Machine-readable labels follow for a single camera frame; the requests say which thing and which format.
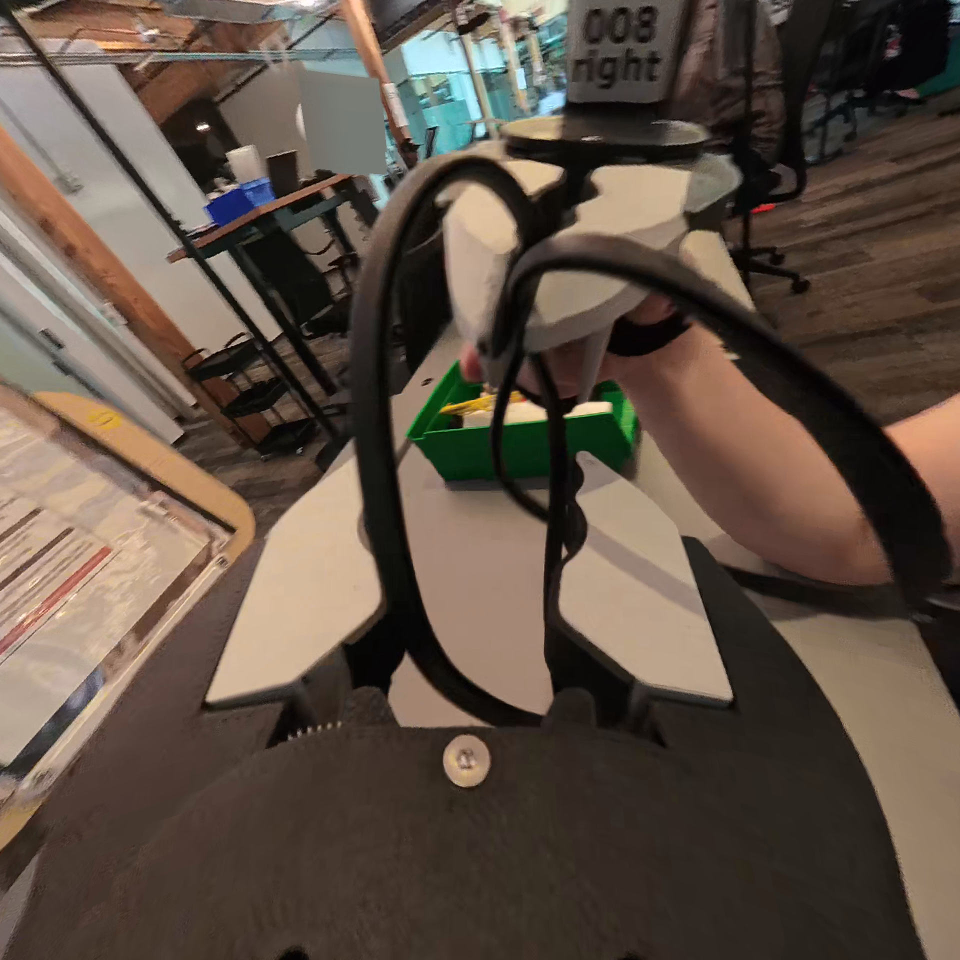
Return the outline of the black pole stand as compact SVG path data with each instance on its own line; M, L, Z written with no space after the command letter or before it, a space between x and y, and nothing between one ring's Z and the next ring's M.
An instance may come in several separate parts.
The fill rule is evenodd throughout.
M277 353L272 343L263 335L260 328L235 297L231 289L222 281L219 274L210 267L207 260L202 256L196 245L183 229L180 221L173 216L171 210L156 194L149 182L140 174L133 162L130 161L124 150L121 149L109 131L90 110L82 96L42 50L39 42L31 36L30 31L18 20L11 2L2 1L1 8L2 15L6 18L9 26L15 31L24 46L29 49L31 57L42 67L58 92L71 104L78 116L90 128L92 135L101 143L102 148L110 154L111 158L135 186L145 202L149 204L169 231L174 234L175 238L179 241L180 247L186 252L187 257L197 264L198 269L204 274L208 283L216 290L221 300L223 300L231 310L237 321L251 335L253 341L256 342L261 352L265 354L267 360L274 366L280 377L284 379L286 384L297 395L301 402L301 407L307 412L308 416L318 427L323 429L328 438L326 448L330 452L341 450L350 436L335 425L334 421L325 413L323 406L315 400L304 384L296 378L292 369L282 359L282 356Z

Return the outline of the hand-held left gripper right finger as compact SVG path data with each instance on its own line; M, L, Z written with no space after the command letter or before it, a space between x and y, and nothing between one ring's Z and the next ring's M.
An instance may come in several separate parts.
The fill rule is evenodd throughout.
M558 576L558 625L618 679L725 709L734 691L681 532L644 491L582 451L585 537Z

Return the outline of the person's right hand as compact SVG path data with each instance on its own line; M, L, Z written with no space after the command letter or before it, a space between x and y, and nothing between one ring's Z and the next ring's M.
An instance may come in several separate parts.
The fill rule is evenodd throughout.
M683 396L705 361L723 356L713 331L670 297L652 293L614 323L604 377L617 384L645 424Z

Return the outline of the person's right forearm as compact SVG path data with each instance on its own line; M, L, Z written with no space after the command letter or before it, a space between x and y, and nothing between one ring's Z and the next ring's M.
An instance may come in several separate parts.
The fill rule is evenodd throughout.
M642 425L738 546L810 580L892 583L880 541L838 470L725 355L704 361L682 397Z

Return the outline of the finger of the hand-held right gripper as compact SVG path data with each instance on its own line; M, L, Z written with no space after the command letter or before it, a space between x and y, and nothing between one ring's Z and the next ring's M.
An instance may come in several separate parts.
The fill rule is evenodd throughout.
M484 368L505 368L515 342L540 354L570 342L569 323L541 295L545 275L513 278L548 225L544 200L563 185L557 167L478 159L442 190L442 239L455 328Z
M689 226L687 199L692 173L659 164L617 165L588 178L590 195L577 204L573 221L557 238L621 237L677 258ZM583 270L554 270L540 280L524 345L549 351L609 328L640 304L649 290L625 280Z

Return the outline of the green plastic bin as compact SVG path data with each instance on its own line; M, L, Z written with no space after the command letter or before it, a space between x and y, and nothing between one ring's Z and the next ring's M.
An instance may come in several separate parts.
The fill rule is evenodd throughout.
M454 416L477 405L476 399L484 394L484 388L466 381L458 363L454 363L438 381L407 432L409 440L445 481L494 481L497 478L492 427L463 428ZM632 458L639 438L638 415L613 382L600 384L593 396L588 402L610 402L613 412L566 418L568 450L588 452L607 467L619 471ZM549 467L547 421L504 425L502 455L510 478L545 477Z

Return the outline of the wooden top table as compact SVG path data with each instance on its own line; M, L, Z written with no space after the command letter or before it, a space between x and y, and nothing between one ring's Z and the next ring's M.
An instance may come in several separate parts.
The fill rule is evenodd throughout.
M356 177L336 174L189 235L202 262L228 254L316 382L329 409L350 393L313 353L310 341L347 332L359 252L339 219L374 212Z

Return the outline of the black rolling cart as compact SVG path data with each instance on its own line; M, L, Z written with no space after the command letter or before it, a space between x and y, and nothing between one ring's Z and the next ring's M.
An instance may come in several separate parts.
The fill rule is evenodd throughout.
M283 404L296 402L294 391L249 334L215 351L195 349L180 366L261 460L301 456L315 440L317 425L306 412L284 412Z

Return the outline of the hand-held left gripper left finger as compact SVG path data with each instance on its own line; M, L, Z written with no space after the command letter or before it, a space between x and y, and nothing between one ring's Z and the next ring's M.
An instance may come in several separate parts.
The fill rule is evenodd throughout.
M328 655L384 616L362 521L357 462L348 458L276 522L210 680L208 708L286 698Z

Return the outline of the wooden framed sign board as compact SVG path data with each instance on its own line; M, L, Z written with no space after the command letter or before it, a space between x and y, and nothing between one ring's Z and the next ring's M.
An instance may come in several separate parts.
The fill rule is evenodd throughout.
M254 540L235 491L113 408L2 383L2 850L139 662Z

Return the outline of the white flat box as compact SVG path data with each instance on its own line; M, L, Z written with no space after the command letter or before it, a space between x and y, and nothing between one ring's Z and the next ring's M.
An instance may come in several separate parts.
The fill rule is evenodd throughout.
M474 405L462 413L453 414L458 418L462 428L487 428L492 427L496 405L494 403L484 406ZM566 419L576 419L584 417L599 417L612 414L614 406L608 401L590 401L576 405L570 412L565 414ZM503 418L504 426L513 426L521 424L544 424L548 416L546 409L527 399L511 400L506 407L506 413Z

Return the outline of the blue storage box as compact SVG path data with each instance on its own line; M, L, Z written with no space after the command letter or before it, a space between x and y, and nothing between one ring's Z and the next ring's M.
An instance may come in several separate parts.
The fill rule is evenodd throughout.
M210 198L204 207L209 220L226 227L276 199L269 177L236 184Z

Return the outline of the black office chair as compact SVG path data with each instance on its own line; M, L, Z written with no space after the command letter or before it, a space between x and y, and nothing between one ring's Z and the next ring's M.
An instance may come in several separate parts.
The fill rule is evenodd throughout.
M766 276L789 282L795 295L805 294L810 281L798 272L786 270L785 257L775 246L757 246L752 236L755 209L764 204L778 205L798 199L807 185L807 162L803 146L802 119L811 72L817 54L805 53L803 30L786 23L786 64L781 69L784 122L774 158L765 159L754 147L753 135L759 125L759 12L760 2L745 2L743 9L744 100L743 117L737 138L730 148L731 157L741 174L734 196L732 214L739 223L737 245L728 252L740 279L750 286L753 276Z

